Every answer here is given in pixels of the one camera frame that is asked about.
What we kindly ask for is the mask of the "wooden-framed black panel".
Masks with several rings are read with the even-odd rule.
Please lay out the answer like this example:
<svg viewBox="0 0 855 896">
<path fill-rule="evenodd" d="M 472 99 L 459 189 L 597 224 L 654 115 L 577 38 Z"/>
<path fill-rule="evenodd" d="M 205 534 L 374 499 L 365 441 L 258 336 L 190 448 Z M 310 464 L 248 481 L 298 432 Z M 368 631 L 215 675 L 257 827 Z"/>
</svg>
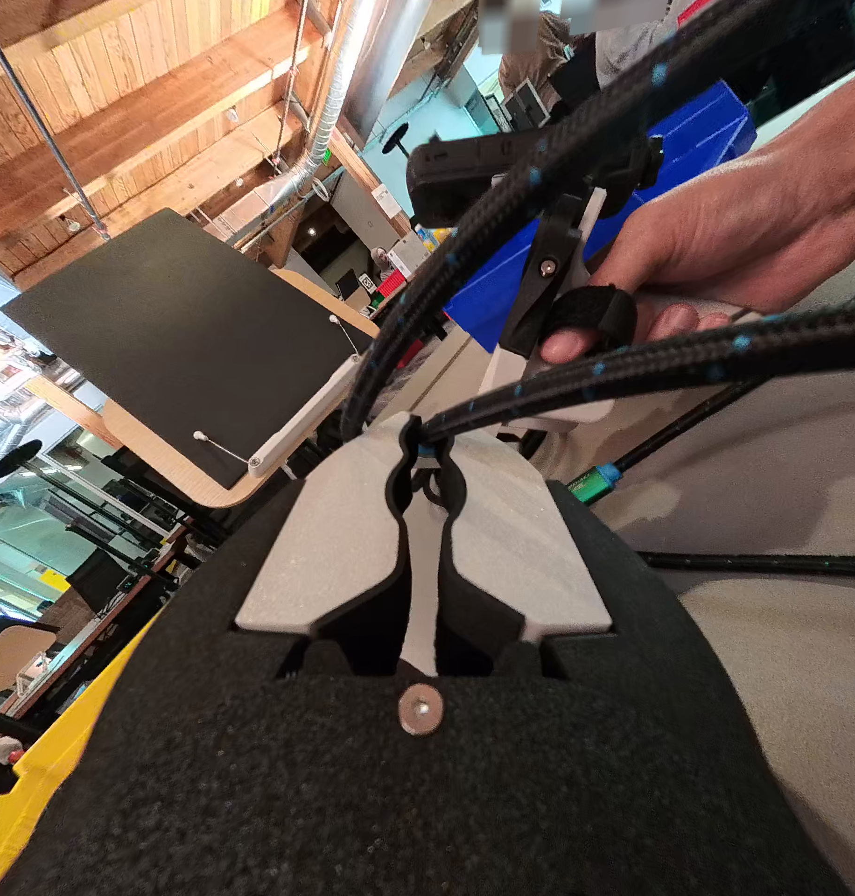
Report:
<svg viewBox="0 0 855 896">
<path fill-rule="evenodd" d="M 197 442 L 254 454 L 379 329 L 299 273 L 273 273 L 162 210 L 3 306 L 105 396 L 103 425 L 191 502 L 242 504 L 256 479 Z"/>
</svg>

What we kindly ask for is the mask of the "yellow plastic bin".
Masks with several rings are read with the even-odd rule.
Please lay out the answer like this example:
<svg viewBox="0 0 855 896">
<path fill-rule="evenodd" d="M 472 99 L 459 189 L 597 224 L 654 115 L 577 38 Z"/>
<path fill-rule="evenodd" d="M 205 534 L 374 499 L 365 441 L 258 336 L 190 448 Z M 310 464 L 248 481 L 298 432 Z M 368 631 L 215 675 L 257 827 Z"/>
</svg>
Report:
<svg viewBox="0 0 855 896">
<path fill-rule="evenodd" d="M 0 881 L 26 847 L 55 792 L 75 770 L 108 696 L 148 622 L 62 717 L 16 762 L 16 782 L 0 795 Z"/>
</svg>

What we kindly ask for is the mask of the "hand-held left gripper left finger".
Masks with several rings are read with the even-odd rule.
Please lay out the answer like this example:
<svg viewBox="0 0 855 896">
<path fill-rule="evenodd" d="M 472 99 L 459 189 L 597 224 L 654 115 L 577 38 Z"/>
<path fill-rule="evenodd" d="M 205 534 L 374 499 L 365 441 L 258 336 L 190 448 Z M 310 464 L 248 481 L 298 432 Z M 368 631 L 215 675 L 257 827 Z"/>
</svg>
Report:
<svg viewBox="0 0 855 896">
<path fill-rule="evenodd" d="M 348 662 L 397 662 L 411 611 L 404 512 L 418 419 L 369 428 L 305 480 L 236 616 L 239 629 L 333 641 Z"/>
</svg>

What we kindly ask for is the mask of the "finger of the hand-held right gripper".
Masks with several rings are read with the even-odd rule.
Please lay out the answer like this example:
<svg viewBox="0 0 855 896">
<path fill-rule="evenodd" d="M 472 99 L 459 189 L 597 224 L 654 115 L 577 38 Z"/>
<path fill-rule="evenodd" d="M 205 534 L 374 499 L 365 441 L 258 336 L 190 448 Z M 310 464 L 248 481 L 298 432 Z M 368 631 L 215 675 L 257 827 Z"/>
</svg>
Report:
<svg viewBox="0 0 855 896">
<path fill-rule="evenodd" d="M 546 373 L 552 367 L 542 357 L 540 340 L 534 341 L 526 355 L 498 343 L 490 355 L 488 368 L 478 387 L 478 396 L 505 387 L 515 388 L 524 380 Z"/>
<path fill-rule="evenodd" d="M 545 411 L 538 416 L 519 419 L 519 428 L 543 432 L 570 432 L 578 425 L 597 423 L 605 419 L 614 405 L 613 399 L 604 399 Z"/>
</svg>

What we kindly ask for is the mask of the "silver ventilation duct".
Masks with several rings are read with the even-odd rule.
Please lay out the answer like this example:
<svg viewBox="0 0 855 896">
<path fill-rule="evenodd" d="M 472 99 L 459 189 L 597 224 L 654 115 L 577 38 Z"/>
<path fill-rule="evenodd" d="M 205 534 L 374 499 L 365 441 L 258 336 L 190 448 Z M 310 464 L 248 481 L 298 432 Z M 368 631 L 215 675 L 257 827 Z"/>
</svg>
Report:
<svg viewBox="0 0 855 896">
<path fill-rule="evenodd" d="M 302 195 L 320 167 L 341 116 L 376 7 L 377 1 L 341 3 L 341 16 L 334 29 L 325 80 L 310 117 L 308 148 L 288 172 L 258 190 L 269 213 L 286 205 L 294 196 Z"/>
</svg>

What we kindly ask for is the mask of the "blue plastic bin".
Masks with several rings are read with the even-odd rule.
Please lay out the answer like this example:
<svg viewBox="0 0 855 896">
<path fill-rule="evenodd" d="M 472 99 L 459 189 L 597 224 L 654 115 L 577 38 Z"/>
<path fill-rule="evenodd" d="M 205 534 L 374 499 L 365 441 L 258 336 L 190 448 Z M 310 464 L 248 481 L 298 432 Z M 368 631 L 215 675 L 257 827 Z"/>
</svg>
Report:
<svg viewBox="0 0 855 896">
<path fill-rule="evenodd" d="M 616 211 L 604 211 L 583 250 L 590 262 L 610 244 L 635 210 L 702 173 L 745 154 L 757 138 L 747 108 L 718 82 L 650 128 L 661 139 L 662 163 L 654 185 L 635 191 Z M 534 220 L 489 258 L 444 312 L 484 350 L 495 349 L 520 287 L 523 267 L 539 227 Z"/>
</svg>

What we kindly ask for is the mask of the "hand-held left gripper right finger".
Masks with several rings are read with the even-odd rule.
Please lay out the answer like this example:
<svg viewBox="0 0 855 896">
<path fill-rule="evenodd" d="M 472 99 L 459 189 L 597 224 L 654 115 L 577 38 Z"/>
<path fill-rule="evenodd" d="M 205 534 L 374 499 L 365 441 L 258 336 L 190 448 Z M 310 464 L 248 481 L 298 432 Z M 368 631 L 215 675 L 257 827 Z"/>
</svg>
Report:
<svg viewBox="0 0 855 896">
<path fill-rule="evenodd" d="M 442 454 L 442 633 L 495 660 L 613 621 L 543 476 L 478 431 Z"/>
</svg>

